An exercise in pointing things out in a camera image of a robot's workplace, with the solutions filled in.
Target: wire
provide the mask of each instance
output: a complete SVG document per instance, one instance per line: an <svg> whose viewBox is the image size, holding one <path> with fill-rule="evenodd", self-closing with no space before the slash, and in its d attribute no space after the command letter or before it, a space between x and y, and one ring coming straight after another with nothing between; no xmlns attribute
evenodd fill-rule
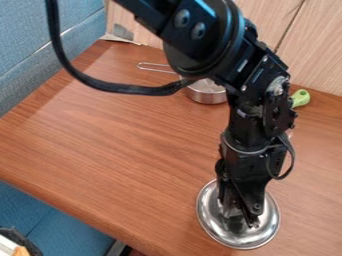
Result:
<svg viewBox="0 0 342 256"><path fill-rule="evenodd" d="M132 84L119 84L102 81L93 78L83 72L77 70L69 62L62 44L62 39L60 36L60 19L59 19L59 9L58 0L46 0L46 9L48 14L48 24L49 32L51 37L52 46L56 52L56 55L62 64L62 66L72 75L74 78L82 82L83 84L90 86L94 89L112 92L112 93L123 93L123 94L135 94L135 95L148 95L148 96L168 96L176 93L180 89L187 87L195 80L179 80L160 87L148 87L141 85Z"/></svg>
<svg viewBox="0 0 342 256"><path fill-rule="evenodd" d="M282 176L275 176L272 171L270 170L270 157L267 157L266 159L266 169L268 174L275 180L283 180L285 179L287 176L290 175L290 173L293 171L294 168L294 164L296 162L296 152L293 148L293 146L291 145L291 142L287 136L286 133L282 133L281 135L278 136L278 139L281 141L281 143L284 144L284 146L287 148L287 151L290 152L291 155L291 166L289 167L289 169L282 175Z"/></svg>

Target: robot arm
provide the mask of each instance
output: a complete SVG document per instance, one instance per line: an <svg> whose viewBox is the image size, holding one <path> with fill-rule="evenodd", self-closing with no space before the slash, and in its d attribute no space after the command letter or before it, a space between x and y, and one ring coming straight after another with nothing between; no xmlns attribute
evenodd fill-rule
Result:
<svg viewBox="0 0 342 256"><path fill-rule="evenodd" d="M294 128L288 67L244 19L231 0L116 0L164 41L171 67L187 80L154 88L121 85L89 77L64 54L57 0L46 0L52 44L65 69L95 89L152 96L170 95L196 80L210 78L227 90L230 120L221 136L216 164L218 200L226 218L242 216L259 226L265 188L293 169L295 152L285 131ZM280 176L287 152L291 168Z"/></svg>

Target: steel base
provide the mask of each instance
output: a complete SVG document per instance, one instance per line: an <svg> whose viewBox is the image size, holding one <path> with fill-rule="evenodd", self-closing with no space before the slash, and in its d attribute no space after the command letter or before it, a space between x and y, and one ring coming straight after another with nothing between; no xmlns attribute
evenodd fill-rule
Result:
<svg viewBox="0 0 342 256"><path fill-rule="evenodd" d="M226 219L220 211L216 180L207 184L197 199L197 216L204 230L217 242L230 248L252 250L270 242L278 232L280 213L270 194L265 195L260 226L249 228L242 216Z"/></svg>

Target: green toy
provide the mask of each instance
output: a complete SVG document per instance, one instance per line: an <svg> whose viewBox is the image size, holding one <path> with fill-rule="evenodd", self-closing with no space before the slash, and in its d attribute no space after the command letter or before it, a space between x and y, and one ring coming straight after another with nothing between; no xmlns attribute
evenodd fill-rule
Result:
<svg viewBox="0 0 342 256"><path fill-rule="evenodd" d="M299 90L291 97L293 99L292 108L298 108L309 104L311 96L306 90Z"/></svg>

